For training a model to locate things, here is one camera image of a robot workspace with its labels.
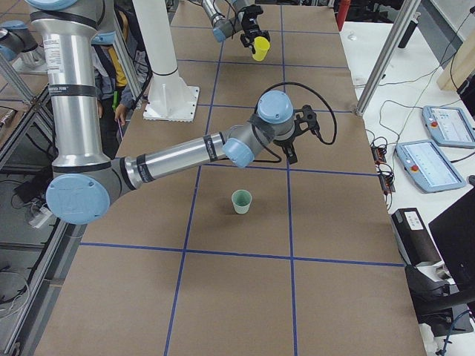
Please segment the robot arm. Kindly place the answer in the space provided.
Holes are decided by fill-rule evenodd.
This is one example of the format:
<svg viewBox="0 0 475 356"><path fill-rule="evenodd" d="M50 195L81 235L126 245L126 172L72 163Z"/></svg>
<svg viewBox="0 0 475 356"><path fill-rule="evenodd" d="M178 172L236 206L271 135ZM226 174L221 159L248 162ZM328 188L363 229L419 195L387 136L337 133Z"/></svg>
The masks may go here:
<svg viewBox="0 0 475 356"><path fill-rule="evenodd" d="M266 91L244 125L151 154L117 156L119 128L137 103L122 92L117 115L111 113L114 81L126 69L108 54L116 39L132 46L145 65L145 117L194 118L200 90L178 72L165 3L135 1L133 19L120 19L112 1L30 1L29 7L43 39L58 151L45 197L59 219L91 223L145 183L224 158L243 168L270 144L293 159L294 108L279 90Z"/></svg>
<svg viewBox="0 0 475 356"><path fill-rule="evenodd" d="M226 1L233 17L228 18L219 9L216 1L191 1L201 7L208 16L212 25L212 32L218 42L223 42L234 35L240 35L244 47L249 47L255 52L258 39L270 42L267 30L262 30L258 24L259 15L263 8L253 1Z"/></svg>

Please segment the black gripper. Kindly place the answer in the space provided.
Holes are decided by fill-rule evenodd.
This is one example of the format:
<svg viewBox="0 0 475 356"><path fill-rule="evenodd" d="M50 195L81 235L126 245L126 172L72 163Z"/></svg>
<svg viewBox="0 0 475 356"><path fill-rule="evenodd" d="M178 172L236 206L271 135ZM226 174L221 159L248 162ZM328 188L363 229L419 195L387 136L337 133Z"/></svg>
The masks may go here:
<svg viewBox="0 0 475 356"><path fill-rule="evenodd" d="M260 5L248 5L239 11L240 25L242 33L240 41L244 47L253 47L256 37L270 39L267 30L261 30L258 24L258 16L263 14L263 8Z"/></svg>
<svg viewBox="0 0 475 356"><path fill-rule="evenodd" d="M295 151L295 147L293 145L293 142L295 141L295 135L292 134L286 139L275 139L273 142L275 145L280 147L282 151L284 152L287 162L289 164L295 164L298 162L298 156Z"/></svg>

